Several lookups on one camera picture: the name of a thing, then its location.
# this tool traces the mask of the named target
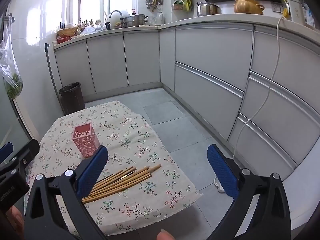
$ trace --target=cabinet door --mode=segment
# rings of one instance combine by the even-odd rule
[[[252,29],[252,25],[228,23],[181,27],[176,30],[176,61],[244,91],[251,62]]]
[[[88,40],[87,45],[96,92],[127,87],[123,35]]]
[[[257,30],[274,33],[271,28]],[[278,55],[277,38],[255,32],[252,70],[271,78]],[[320,113],[320,47],[294,34],[280,32],[280,58],[274,81],[305,100]]]
[[[160,31],[161,82],[174,92],[175,41],[174,30]]]
[[[251,73],[240,112],[250,118],[268,94],[270,80]],[[297,163],[307,156],[320,135],[320,115],[296,95],[273,84],[269,98],[252,120]]]
[[[129,86],[159,82],[159,33],[124,34]]]
[[[82,42],[55,51],[62,86],[81,83],[83,96],[94,95],[87,43]]]
[[[243,92],[199,70],[176,63],[176,94],[228,139]]]
[[[247,120],[241,114],[238,116],[228,140],[233,147],[235,147],[238,134]],[[252,122],[244,127],[237,145],[237,152],[260,176],[269,177],[273,172],[276,172],[284,180],[296,166],[284,150]]]

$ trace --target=floral tablecloth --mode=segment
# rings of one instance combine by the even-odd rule
[[[40,153],[30,165],[27,182],[35,176],[60,176],[75,169],[81,153],[71,141],[75,126],[92,122],[109,159],[99,179],[135,166],[162,167],[152,177],[123,192],[85,204],[105,235],[115,235],[145,227],[192,205],[200,194],[164,148],[158,135],[144,118],[119,101],[84,109],[55,121],[40,143]],[[25,207],[29,192],[25,197]],[[62,197],[57,196],[61,213],[71,233],[77,234]]]

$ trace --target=trash can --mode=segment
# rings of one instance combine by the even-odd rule
[[[80,82],[69,84],[59,90],[65,114],[85,109]]]

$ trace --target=basket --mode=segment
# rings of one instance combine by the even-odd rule
[[[78,29],[78,27],[62,29],[62,30],[57,31],[57,34],[62,38],[65,37],[65,36],[72,37],[72,36],[75,35],[77,29]]]
[[[100,146],[92,123],[86,123],[75,127],[72,133],[72,141],[85,158],[91,157]]]

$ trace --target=clay pot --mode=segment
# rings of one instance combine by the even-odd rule
[[[262,14],[264,6],[259,4],[256,0],[236,0],[234,5],[235,13],[252,13]]]

